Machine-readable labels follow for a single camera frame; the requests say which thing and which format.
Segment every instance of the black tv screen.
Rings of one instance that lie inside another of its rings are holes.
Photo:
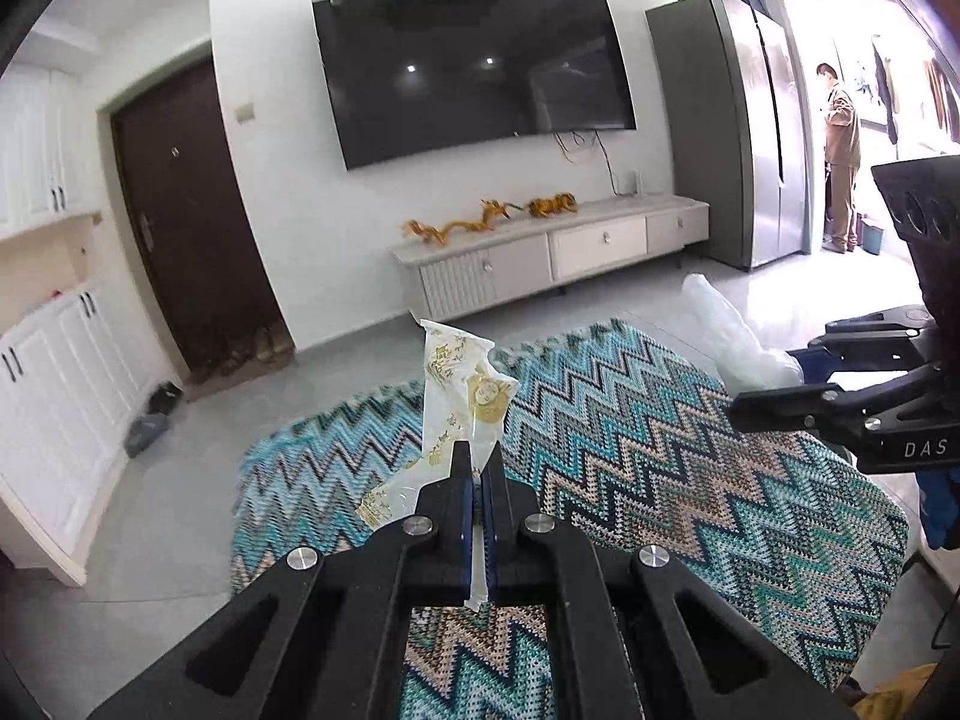
[[[607,0],[322,0],[314,18],[348,169],[635,128]]]

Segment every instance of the brown door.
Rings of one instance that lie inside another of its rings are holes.
[[[280,319],[237,187],[213,60],[114,114],[124,196],[147,274],[191,370]]]

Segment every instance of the gray tile floor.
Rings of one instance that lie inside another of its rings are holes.
[[[909,264],[859,250],[795,256],[753,274],[685,254],[458,324],[508,346],[622,317],[715,372],[702,351],[709,328],[693,322],[680,301],[689,272],[707,274],[762,343],[779,348],[805,346],[828,320],[920,301]],[[16,575],[0,595],[0,646],[54,717],[86,717],[227,602],[230,507],[239,461],[252,442],[356,392],[418,376],[421,355],[422,332],[402,317],[181,407],[171,431],[125,473],[90,557],[88,585],[71,590]],[[908,512],[918,538],[912,477],[880,482]],[[865,685],[933,660],[925,647],[942,603],[941,589],[923,570],[907,575],[858,666]]]

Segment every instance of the stainless steel refrigerator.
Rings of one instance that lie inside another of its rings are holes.
[[[800,251],[806,168],[784,30],[740,0],[647,11],[677,194],[709,203],[704,253],[752,269]]]

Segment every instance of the cabinet handle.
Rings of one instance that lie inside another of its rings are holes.
[[[23,366],[20,364],[19,358],[16,356],[16,352],[13,351],[12,346],[7,347],[10,350],[10,356],[13,357],[13,362],[16,363],[16,369],[20,372],[20,375],[23,375]]]

